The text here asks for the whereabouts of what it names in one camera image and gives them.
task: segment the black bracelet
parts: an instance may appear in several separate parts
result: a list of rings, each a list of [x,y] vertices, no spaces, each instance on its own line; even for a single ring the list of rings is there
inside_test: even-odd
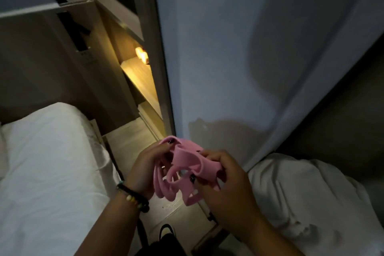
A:
[[[117,189],[120,189],[128,194],[127,200],[133,200],[138,202],[137,208],[143,213],[147,213],[149,211],[149,202],[148,200],[142,196],[140,193],[129,189],[127,186],[123,184],[124,181],[120,181],[120,183],[116,186]]]

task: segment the white fabric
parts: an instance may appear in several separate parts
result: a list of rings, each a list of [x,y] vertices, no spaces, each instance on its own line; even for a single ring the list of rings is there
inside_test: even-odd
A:
[[[7,143],[2,132],[0,123],[0,179],[2,179],[8,171],[8,154]]]
[[[109,201],[108,153],[86,117],[64,103],[3,133],[10,166],[0,181],[0,254],[73,255]]]
[[[336,167],[273,153],[249,179],[262,213],[305,255],[382,255],[384,230],[367,192]]]

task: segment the pink silicone object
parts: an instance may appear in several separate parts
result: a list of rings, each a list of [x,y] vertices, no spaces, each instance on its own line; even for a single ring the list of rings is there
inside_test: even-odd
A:
[[[219,190],[217,172],[222,169],[220,162],[211,161],[200,155],[197,151],[201,151],[203,148],[189,140],[169,136],[159,144],[166,143],[171,139],[175,141],[175,146],[170,151],[173,153],[172,164],[166,160],[165,156],[160,158],[155,164],[153,186],[156,195],[159,198],[165,197],[169,201],[174,201],[176,193],[181,190],[186,206],[197,203],[202,197],[199,193],[192,195],[195,190],[192,182],[189,180],[189,176],[192,173],[196,177],[209,181],[215,190]],[[161,163],[168,170],[164,180]],[[186,170],[187,172],[179,178],[177,172],[180,170]]]

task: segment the shoe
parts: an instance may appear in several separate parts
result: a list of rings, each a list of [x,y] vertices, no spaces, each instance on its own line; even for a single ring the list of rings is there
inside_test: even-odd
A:
[[[175,234],[175,230],[172,229],[172,227],[170,226],[170,224],[164,224],[164,225],[162,225],[162,227],[160,228],[159,241],[160,241],[161,238],[164,237],[164,235],[166,235],[166,234],[173,234],[174,236],[176,236],[176,234]]]

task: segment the shelf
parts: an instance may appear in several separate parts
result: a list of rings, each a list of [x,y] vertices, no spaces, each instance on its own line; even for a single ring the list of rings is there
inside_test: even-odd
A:
[[[164,123],[159,115],[155,112],[153,107],[145,101],[139,104],[139,114],[148,128],[151,130],[157,140],[164,139],[166,137],[166,130]]]
[[[108,14],[132,36],[139,44],[144,46],[144,37],[138,16],[117,0],[95,0]]]
[[[149,102],[156,113],[162,118],[151,66],[144,64],[139,58],[135,57],[122,62],[121,68],[142,96],[144,96],[147,102]]]

